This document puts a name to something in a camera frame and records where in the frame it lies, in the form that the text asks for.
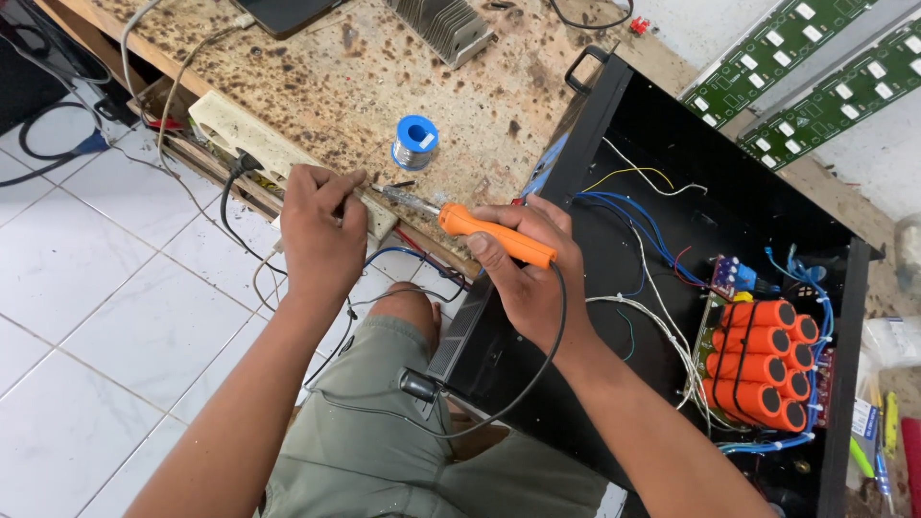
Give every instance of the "green shorts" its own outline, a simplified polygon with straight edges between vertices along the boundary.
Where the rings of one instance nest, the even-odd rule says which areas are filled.
[[[426,365],[418,329],[370,316],[317,387],[332,400],[422,421],[396,377],[403,366],[424,372]],[[443,400],[426,424],[450,432]],[[262,517],[592,518],[606,487],[603,477],[520,433],[454,463],[447,441],[398,418],[335,408],[311,393],[278,455]]]

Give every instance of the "green wire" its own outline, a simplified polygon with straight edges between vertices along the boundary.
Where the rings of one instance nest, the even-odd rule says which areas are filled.
[[[620,310],[617,310],[617,314],[623,316],[624,320],[627,321],[627,325],[630,326],[630,354],[628,354],[627,357],[624,358],[624,361],[627,361],[630,359],[631,356],[633,356],[633,351],[636,350],[636,341],[633,338],[633,323],[631,323],[630,319],[627,318],[625,314],[621,313]]]

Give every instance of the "tiled floor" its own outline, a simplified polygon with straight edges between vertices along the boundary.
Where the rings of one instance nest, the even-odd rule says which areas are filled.
[[[128,155],[157,162],[151,133],[106,129]],[[61,109],[29,143],[60,152],[91,130],[88,115]],[[44,165],[22,153],[17,132],[0,137],[0,181]],[[173,168],[215,218],[219,190]],[[277,230],[230,204],[237,233],[269,250]],[[284,267],[284,256],[273,263]],[[0,264],[0,516],[121,516],[271,318],[251,287],[257,263],[173,179],[110,149],[0,189]],[[352,298],[394,280],[455,289],[430,266],[385,253]],[[275,300],[268,269],[258,283]],[[443,307],[446,328],[458,304]],[[359,321],[368,309],[356,307]],[[345,326],[342,312],[308,375]],[[620,494],[609,490],[599,516],[618,514]]]

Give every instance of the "yellow wire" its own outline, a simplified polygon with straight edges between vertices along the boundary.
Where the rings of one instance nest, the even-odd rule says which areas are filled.
[[[669,183],[669,187],[671,187],[671,190],[672,190],[672,191],[675,190],[675,186],[672,185],[671,180],[669,180],[669,177],[668,177],[668,176],[665,176],[665,173],[663,173],[662,171],[659,171],[658,169],[654,169],[654,168],[651,168],[651,167],[632,167],[632,168],[630,168],[630,169],[621,169],[621,170],[618,170],[618,171],[609,173],[607,176],[605,176],[604,178],[598,180],[597,182],[595,182],[594,185],[592,185],[591,187],[589,187],[588,189],[586,189],[585,191],[582,191],[582,192],[585,193],[586,191],[590,191],[590,190],[594,189],[595,187],[598,187],[599,183],[604,182],[605,180],[611,178],[614,174],[617,174],[618,172],[627,172],[627,171],[654,171],[654,172],[657,172],[657,173],[659,174],[659,176],[661,176],[662,178],[664,178],[665,181]]]

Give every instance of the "solder wire spool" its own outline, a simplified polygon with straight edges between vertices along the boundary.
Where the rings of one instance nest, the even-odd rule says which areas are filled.
[[[406,115],[397,123],[397,137],[391,146],[396,164],[408,171],[428,165],[438,144],[438,130],[422,115]]]

